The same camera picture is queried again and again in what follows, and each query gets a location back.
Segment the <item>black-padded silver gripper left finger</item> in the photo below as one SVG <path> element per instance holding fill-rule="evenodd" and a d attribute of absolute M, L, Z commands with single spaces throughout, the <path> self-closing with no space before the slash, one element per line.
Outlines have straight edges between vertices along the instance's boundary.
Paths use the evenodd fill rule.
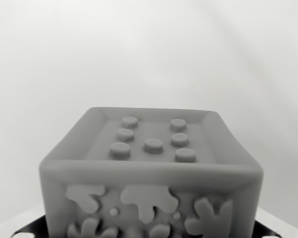
<path fill-rule="evenodd" d="M 8 220 L 0 223 L 0 238 L 10 238 L 14 232 L 45 214 L 43 203 L 40 203 Z"/>

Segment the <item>black-padded silver gripper right finger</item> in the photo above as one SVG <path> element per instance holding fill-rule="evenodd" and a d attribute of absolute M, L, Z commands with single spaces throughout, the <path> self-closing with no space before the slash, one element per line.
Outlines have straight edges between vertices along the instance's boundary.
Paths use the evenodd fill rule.
<path fill-rule="evenodd" d="M 298 229 L 262 208 L 256 211 L 255 238 L 298 238 Z"/>

